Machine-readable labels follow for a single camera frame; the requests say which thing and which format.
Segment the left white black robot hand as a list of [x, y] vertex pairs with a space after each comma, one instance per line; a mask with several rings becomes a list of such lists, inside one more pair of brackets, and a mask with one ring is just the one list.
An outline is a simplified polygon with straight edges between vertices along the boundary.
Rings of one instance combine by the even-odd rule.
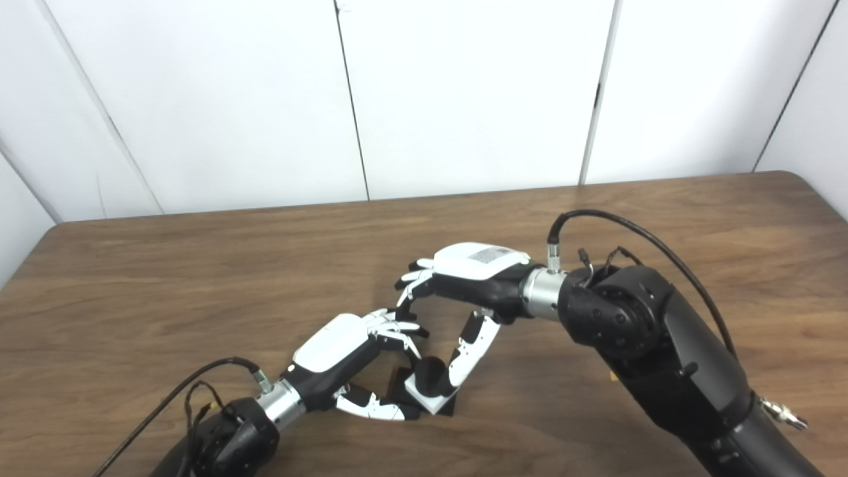
[[421, 360], [413, 337], [427, 338], [420, 324], [398, 321], [395, 311], [364, 316], [342, 313], [295, 350], [293, 360], [269, 392], [256, 399], [279, 430], [306, 413], [337, 409], [382, 421], [415, 421], [421, 411], [352, 383], [382, 351], [399, 351], [412, 364]]

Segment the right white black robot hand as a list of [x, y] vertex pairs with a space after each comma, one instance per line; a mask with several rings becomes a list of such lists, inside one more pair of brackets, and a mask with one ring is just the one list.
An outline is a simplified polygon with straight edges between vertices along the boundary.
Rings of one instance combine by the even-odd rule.
[[448, 363], [415, 365], [415, 392], [449, 398], [490, 350], [504, 325], [518, 318], [559, 320], [559, 295], [566, 272], [534, 262], [529, 254], [484, 242], [458, 242], [432, 258], [411, 263], [395, 284], [397, 320], [410, 318], [418, 299], [435, 295], [475, 305]]

